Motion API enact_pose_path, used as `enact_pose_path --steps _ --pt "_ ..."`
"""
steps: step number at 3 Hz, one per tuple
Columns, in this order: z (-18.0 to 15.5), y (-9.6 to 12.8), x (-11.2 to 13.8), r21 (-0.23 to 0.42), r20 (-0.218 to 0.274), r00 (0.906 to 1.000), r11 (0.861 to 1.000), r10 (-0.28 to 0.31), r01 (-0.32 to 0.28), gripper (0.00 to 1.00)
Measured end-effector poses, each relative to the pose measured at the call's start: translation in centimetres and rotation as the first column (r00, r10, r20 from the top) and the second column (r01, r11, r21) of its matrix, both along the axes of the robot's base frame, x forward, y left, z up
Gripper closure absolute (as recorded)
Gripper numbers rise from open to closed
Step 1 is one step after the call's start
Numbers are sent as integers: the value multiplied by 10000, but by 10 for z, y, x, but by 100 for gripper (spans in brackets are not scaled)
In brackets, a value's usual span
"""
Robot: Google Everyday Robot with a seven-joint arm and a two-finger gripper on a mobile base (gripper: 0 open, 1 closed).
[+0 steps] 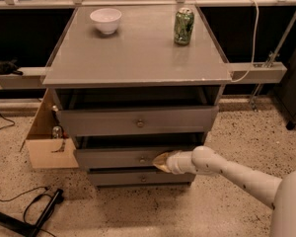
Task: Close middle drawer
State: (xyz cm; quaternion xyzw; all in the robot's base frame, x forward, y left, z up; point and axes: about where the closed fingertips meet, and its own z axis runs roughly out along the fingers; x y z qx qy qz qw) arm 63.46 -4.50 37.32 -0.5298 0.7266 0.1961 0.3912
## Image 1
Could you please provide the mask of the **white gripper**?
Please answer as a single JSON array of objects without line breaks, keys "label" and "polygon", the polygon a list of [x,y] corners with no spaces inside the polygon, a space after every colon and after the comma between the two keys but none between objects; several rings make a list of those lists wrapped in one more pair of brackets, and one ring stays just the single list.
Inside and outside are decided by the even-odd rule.
[{"label": "white gripper", "polygon": [[175,175],[196,174],[191,151],[164,152],[153,160],[153,165],[159,170]]}]

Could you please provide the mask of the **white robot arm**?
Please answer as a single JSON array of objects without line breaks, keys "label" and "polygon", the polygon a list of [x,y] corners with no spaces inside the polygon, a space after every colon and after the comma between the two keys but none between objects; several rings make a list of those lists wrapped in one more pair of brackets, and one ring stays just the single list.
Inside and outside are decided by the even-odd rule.
[{"label": "white robot arm", "polygon": [[272,210],[270,237],[296,237],[296,171],[280,179],[229,161],[207,146],[164,152],[153,165],[175,175],[221,175]]}]

